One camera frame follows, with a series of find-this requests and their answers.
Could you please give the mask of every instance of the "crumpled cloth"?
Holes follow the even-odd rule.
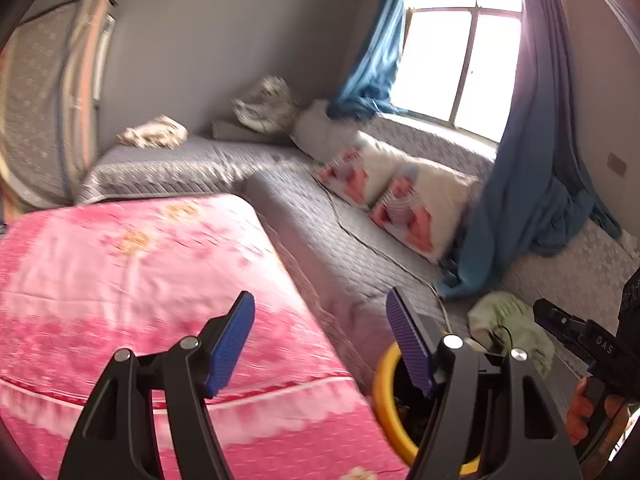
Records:
[[[286,81],[275,76],[263,78],[232,104],[241,124],[267,135],[288,132],[300,113]]]
[[[172,118],[162,115],[135,128],[127,128],[118,134],[116,142],[139,148],[171,148],[187,140],[187,128]]]
[[[506,355],[522,348],[542,378],[551,371],[556,353],[545,330],[536,323],[532,308],[508,292],[492,292],[468,313],[469,333],[488,351]]]

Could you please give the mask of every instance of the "wire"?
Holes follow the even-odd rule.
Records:
[[[503,324],[497,325],[496,328],[501,328],[503,330],[506,330],[507,335],[509,336],[509,341],[511,343],[511,348],[513,348],[513,337],[511,336],[511,331],[505,327]],[[494,332],[489,332],[489,337],[493,340],[495,338],[496,341],[499,341],[500,343],[502,343],[502,346],[504,346],[504,341],[500,341],[500,339],[498,339],[495,335]]]
[[[401,473],[403,471],[406,471],[406,468],[402,468],[402,469],[391,469],[388,471],[377,471],[376,474],[377,475],[384,475],[384,474],[390,474],[390,473]]]
[[[338,225],[340,226],[340,228],[345,233],[347,233],[350,237],[354,238],[354,240],[356,240],[359,243],[361,243],[362,245],[364,245],[367,249],[375,252],[378,256],[381,256],[382,258],[384,258],[388,262],[391,262],[392,264],[394,264],[399,269],[404,270],[404,272],[406,272],[408,275],[410,275],[414,280],[417,280],[419,283],[421,283],[422,285],[426,286],[433,293],[434,297],[436,298],[436,301],[438,302],[438,306],[440,307],[440,309],[442,311],[442,316],[444,318],[444,323],[445,323],[445,325],[447,327],[447,330],[450,333],[453,333],[453,330],[451,329],[451,323],[449,322],[449,314],[447,313],[447,309],[445,308],[444,303],[442,303],[442,298],[440,297],[440,295],[436,291],[436,289],[433,286],[433,284],[430,283],[430,282],[427,282],[424,279],[422,279],[420,276],[417,276],[416,274],[411,272],[409,269],[407,269],[403,264],[397,262],[395,259],[393,259],[388,254],[384,253],[383,251],[380,251],[376,247],[373,247],[372,245],[368,244],[366,241],[364,241],[362,238],[360,238],[356,233],[353,233],[349,229],[347,229],[342,224],[342,219],[340,218],[340,213],[338,213],[338,209],[335,206],[334,197],[331,195],[331,192],[329,192],[329,190],[327,190],[322,185],[320,185],[320,187],[322,188],[322,190],[324,190],[326,195],[329,197],[329,202],[331,203],[331,207],[334,210],[335,220],[338,222]]]

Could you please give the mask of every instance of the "white bag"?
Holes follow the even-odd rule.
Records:
[[[288,132],[298,116],[296,102],[281,77],[267,76],[241,99],[234,99],[238,121],[262,134]]]

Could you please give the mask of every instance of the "green cloth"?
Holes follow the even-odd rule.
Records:
[[[483,347],[501,355],[522,348],[545,378],[556,350],[545,330],[536,324],[533,310],[513,294],[492,292],[469,311],[469,332]]]

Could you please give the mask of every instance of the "blue gripper pad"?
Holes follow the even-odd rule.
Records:
[[[423,395],[430,395],[434,387],[431,356],[418,336],[405,300],[395,288],[386,295],[386,319],[402,352],[402,360],[411,382],[416,388],[420,388]]]
[[[209,395],[229,384],[240,352],[244,348],[255,319],[255,300],[252,294],[244,292],[229,311],[229,320],[211,354],[210,375],[205,384]]]

